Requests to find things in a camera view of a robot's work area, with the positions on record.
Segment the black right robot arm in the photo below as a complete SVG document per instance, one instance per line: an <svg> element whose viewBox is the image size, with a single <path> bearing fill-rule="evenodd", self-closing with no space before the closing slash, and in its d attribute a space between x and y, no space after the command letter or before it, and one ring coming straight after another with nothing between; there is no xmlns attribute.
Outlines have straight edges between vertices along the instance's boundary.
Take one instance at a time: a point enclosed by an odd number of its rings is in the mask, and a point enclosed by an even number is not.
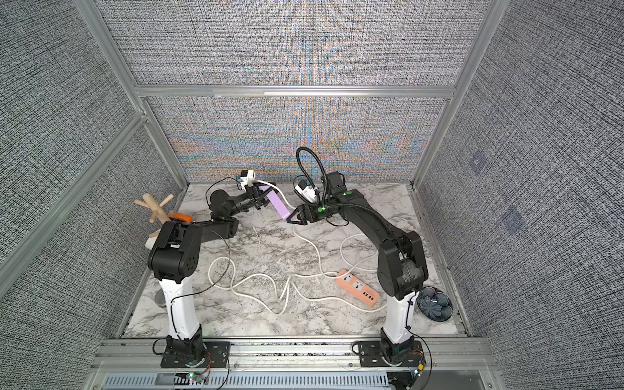
<svg viewBox="0 0 624 390"><path fill-rule="evenodd" d="M377 248L377 278L388 296L381 344L387 354L410 349L415 338L411 332L414 306L429 277L420 235L390 224L359 191L347 187L341 173L329 173L323 183L328 190L324 203L301 204L287 222L307 225L338 214L360 229Z"/></svg>

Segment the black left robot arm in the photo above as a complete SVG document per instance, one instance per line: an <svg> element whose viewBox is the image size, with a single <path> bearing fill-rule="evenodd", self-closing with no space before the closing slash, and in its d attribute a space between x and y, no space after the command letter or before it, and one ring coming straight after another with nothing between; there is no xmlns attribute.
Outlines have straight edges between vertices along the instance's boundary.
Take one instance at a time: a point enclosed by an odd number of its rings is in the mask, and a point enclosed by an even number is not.
<svg viewBox="0 0 624 390"><path fill-rule="evenodd" d="M276 190L253 183L243 193L231 196L217 189L208 198L211 218L201 222L166 222L148 257L148 267L163 291L169 320L167 342L178 341L188 349L201 341L202 330L195 312L193 274L200 260L201 246L209 241L226 243L237 233L235 217L251 209L260 210L271 202Z"/></svg>

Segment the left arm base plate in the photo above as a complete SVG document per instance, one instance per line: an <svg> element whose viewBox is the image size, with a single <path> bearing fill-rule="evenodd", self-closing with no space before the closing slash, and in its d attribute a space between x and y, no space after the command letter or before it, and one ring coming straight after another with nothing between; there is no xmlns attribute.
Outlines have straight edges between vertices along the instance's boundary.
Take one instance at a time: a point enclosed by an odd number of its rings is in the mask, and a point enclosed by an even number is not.
<svg viewBox="0 0 624 390"><path fill-rule="evenodd" d="M227 341L204 341L203 347L187 345L185 342L175 340L172 346L167 346L162 360L161 368L226 368L231 344Z"/></svg>

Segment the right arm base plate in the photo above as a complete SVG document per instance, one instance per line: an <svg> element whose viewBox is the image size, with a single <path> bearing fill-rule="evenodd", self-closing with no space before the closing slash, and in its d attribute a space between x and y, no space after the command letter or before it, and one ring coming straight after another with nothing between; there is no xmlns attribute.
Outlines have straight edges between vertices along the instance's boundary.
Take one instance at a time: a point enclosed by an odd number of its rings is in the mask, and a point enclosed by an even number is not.
<svg viewBox="0 0 624 390"><path fill-rule="evenodd" d="M357 355L362 367L420 367L427 359L422 344L409 339L401 344L387 341L358 341Z"/></svg>

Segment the pink power strip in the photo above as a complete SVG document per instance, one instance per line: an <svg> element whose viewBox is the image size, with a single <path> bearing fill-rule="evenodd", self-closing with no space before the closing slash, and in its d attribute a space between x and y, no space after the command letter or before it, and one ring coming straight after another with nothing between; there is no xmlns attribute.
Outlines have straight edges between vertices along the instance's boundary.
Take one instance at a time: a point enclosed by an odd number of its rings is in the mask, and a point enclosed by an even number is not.
<svg viewBox="0 0 624 390"><path fill-rule="evenodd" d="M363 283L352 273L346 271L346 269L339 271L335 281L342 289L371 309L375 307L375 304L380 299L380 294L378 292Z"/></svg>

